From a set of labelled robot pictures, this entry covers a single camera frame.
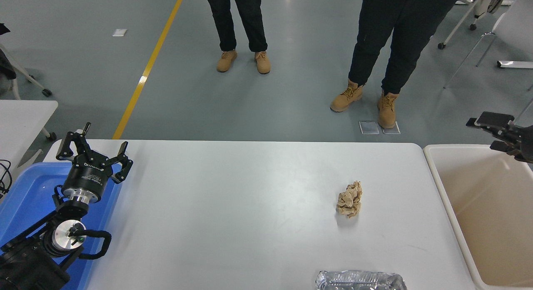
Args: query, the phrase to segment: yellow floor line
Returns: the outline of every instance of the yellow floor line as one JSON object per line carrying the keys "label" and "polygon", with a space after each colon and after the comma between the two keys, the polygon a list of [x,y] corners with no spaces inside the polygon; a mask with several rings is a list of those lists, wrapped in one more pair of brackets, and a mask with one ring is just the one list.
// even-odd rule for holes
{"label": "yellow floor line", "polygon": [[168,34],[168,30],[170,30],[170,27],[172,26],[172,22],[174,22],[174,18],[176,17],[176,13],[182,1],[183,0],[176,1],[176,5],[174,5],[174,8],[172,9],[170,16],[168,17],[167,23],[165,24],[165,28],[163,28],[163,31],[161,32],[161,36],[159,36],[159,40],[156,44],[156,47],[154,48],[154,51],[152,52],[152,55],[150,56],[150,60],[148,60],[148,64],[146,64],[146,68],[144,68],[144,72],[142,73],[142,76],[139,79],[139,83],[137,84],[137,87],[135,88],[135,92],[133,92],[133,96],[130,100],[130,103],[128,104],[128,107],[126,107],[126,111],[124,111],[124,114],[122,115],[122,119],[120,119],[120,122],[118,123],[118,127],[115,130],[115,134],[113,135],[112,139],[120,139],[120,137],[122,136],[122,133],[124,132],[124,128],[126,128],[126,125],[128,124],[130,116],[133,112],[133,108],[135,108],[135,105],[137,104],[137,100],[139,99],[139,96],[141,96],[141,92],[142,92],[142,89],[144,88],[144,84],[148,80],[150,71],[152,71],[152,67],[154,66],[154,63],[156,62],[157,56],[159,55],[159,51],[161,50],[161,47],[163,43],[165,42],[165,38]]}

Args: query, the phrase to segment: caster wheel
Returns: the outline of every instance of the caster wheel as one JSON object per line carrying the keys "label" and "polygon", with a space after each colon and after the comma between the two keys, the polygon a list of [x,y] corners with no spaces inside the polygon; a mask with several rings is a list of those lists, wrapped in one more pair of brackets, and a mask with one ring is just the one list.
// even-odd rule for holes
{"label": "caster wheel", "polygon": [[41,91],[41,93],[42,93],[42,95],[44,95],[44,96],[46,96],[46,97],[52,95],[52,91],[50,91],[50,90],[48,90],[48,89],[43,89],[43,90]]}
{"label": "caster wheel", "polygon": [[50,136],[47,137],[46,139],[49,140],[49,141],[56,141],[57,140],[57,136],[55,135],[54,132],[51,132]]}

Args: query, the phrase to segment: white table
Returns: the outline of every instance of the white table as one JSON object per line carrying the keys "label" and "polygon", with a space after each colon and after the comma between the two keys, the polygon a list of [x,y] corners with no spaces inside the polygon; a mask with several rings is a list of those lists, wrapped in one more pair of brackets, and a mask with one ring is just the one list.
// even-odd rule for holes
{"label": "white table", "polygon": [[34,162],[37,154],[18,167],[24,153],[56,108],[54,100],[0,100],[0,159],[11,161],[13,178]]}
{"label": "white table", "polygon": [[[111,157],[122,141],[88,142]],[[347,269],[475,289],[415,144],[130,140],[127,154],[88,290],[312,290],[319,271]],[[354,180],[362,209],[348,219],[335,205]]]}

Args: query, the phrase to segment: blue tray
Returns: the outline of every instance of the blue tray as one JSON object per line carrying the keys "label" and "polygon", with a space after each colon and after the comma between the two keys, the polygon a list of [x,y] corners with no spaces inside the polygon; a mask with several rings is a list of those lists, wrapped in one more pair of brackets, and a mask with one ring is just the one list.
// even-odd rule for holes
{"label": "blue tray", "polygon": [[[52,200],[54,187],[63,185],[70,167],[72,163],[69,162],[43,162],[33,164],[22,172],[0,204],[0,246],[55,210]],[[121,184],[109,180],[101,201],[89,205],[89,213],[82,218],[87,229],[105,230],[118,199],[120,186]],[[83,244],[83,252],[97,253],[101,242],[101,239],[89,237]],[[60,263],[62,259],[57,258],[55,261]],[[95,261],[80,259],[74,261],[67,269],[70,282],[62,290],[85,290],[93,262]]]}

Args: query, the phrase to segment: black pants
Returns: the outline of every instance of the black pants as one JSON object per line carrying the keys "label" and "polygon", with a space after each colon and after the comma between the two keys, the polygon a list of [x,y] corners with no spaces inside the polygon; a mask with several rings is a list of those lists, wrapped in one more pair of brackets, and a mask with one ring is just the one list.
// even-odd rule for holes
{"label": "black pants", "polygon": [[348,78],[364,85],[392,32],[391,56],[381,82],[385,94],[400,93],[421,51],[457,0],[363,0]]}
{"label": "black pants", "polygon": [[[207,0],[213,12],[215,26],[219,32],[220,49],[230,51],[237,46],[234,23],[230,12],[230,0]],[[261,0],[235,0],[242,19],[242,25],[248,36],[248,47],[257,53],[267,50],[267,40],[263,29]]]}

